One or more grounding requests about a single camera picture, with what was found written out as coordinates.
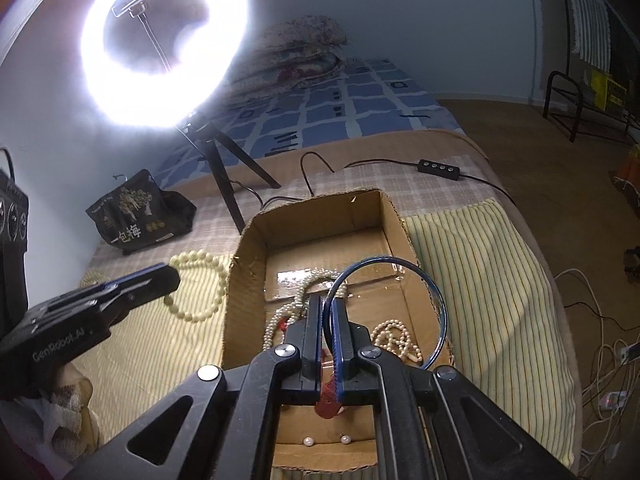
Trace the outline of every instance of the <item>blue bedsheet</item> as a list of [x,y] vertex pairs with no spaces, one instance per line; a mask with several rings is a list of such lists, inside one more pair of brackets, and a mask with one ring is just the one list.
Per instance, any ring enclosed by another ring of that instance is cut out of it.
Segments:
[[[446,108],[388,59],[351,59],[336,79],[209,116],[253,158],[396,130],[463,133]],[[238,163],[222,146],[220,153],[225,166]],[[185,140],[155,178],[167,188],[207,173],[206,161]]]

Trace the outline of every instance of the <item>metal screw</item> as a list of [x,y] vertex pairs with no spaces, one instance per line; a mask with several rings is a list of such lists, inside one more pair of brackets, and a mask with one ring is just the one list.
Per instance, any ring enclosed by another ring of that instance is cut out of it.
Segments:
[[439,378],[444,379],[445,381],[455,379],[457,374],[458,372],[456,371],[456,369],[452,368],[451,366],[441,366],[436,371],[436,375]]
[[382,354],[382,350],[377,346],[365,346],[362,350],[360,350],[360,354],[362,355],[362,357],[375,359],[376,357],[380,357],[380,355]]
[[214,365],[204,365],[198,370],[198,377],[203,381],[212,381],[220,375],[220,369]]
[[296,347],[288,343],[276,346],[276,355],[289,357],[296,353]]

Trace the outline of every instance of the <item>pearl necklace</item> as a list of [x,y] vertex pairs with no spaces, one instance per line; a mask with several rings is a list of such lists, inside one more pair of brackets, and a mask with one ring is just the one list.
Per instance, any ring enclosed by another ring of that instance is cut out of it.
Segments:
[[[281,306],[271,317],[271,320],[267,323],[267,328],[264,331],[264,341],[262,343],[262,350],[268,350],[273,345],[273,334],[276,331],[278,323],[281,319],[287,318],[287,326],[299,320],[306,315],[308,309],[308,301],[305,304],[304,297],[306,290],[314,283],[322,280],[336,280],[340,276],[340,272],[337,270],[326,269],[312,269],[309,275],[300,283],[298,290],[296,291],[293,301]],[[338,298],[344,298],[347,295],[347,283],[344,282],[336,293]]]
[[187,312],[180,309],[171,294],[167,294],[164,297],[164,304],[169,308],[169,312],[178,319],[199,323],[211,318],[220,309],[225,297],[227,277],[225,266],[213,254],[207,253],[202,249],[198,252],[191,251],[189,253],[180,253],[177,256],[172,256],[171,259],[169,259],[169,265],[177,270],[209,267],[218,274],[218,286],[214,293],[213,304],[202,312]]
[[[400,331],[400,339],[391,332],[394,328]],[[397,319],[388,319],[375,327],[371,332],[371,341],[401,359],[407,357],[416,364],[422,362],[422,351],[411,341],[409,331]]]

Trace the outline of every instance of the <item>baseboard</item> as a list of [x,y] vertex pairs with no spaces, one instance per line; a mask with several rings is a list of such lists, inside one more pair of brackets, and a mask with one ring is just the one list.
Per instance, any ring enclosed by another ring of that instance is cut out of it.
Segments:
[[[543,107],[545,105],[542,99],[530,100],[524,97],[514,97],[510,95],[494,95],[494,94],[471,94],[464,92],[433,92],[430,96],[434,99],[452,99],[452,100],[475,100],[475,101],[500,101],[503,103],[514,103],[519,105],[530,105]],[[554,110],[567,111],[569,108],[566,102],[551,101],[551,108]]]

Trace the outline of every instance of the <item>wooden floor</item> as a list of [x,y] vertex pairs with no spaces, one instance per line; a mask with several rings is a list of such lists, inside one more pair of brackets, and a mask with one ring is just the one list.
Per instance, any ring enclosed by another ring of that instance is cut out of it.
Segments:
[[[607,174],[616,170],[628,147],[591,137],[570,143],[563,130],[544,120],[537,108],[486,101],[442,101],[469,137],[489,157],[489,162],[516,201],[554,274],[569,267],[582,270],[591,282],[604,316],[625,328],[640,325],[640,285],[627,282],[623,251],[640,245],[640,220]],[[565,305],[575,301],[593,304],[585,286],[572,276],[558,280]],[[578,368],[583,385],[590,382],[591,363],[600,345],[599,320],[588,310],[568,309]],[[605,321],[606,343],[618,338],[629,344],[639,330],[622,332]],[[620,372],[607,391],[620,389]],[[591,479],[640,478],[640,421],[632,435],[640,382],[622,423],[614,423],[612,443],[621,451],[609,465],[600,460]],[[592,408],[584,409],[585,426],[597,420]],[[597,449],[608,423],[591,428],[583,447]]]

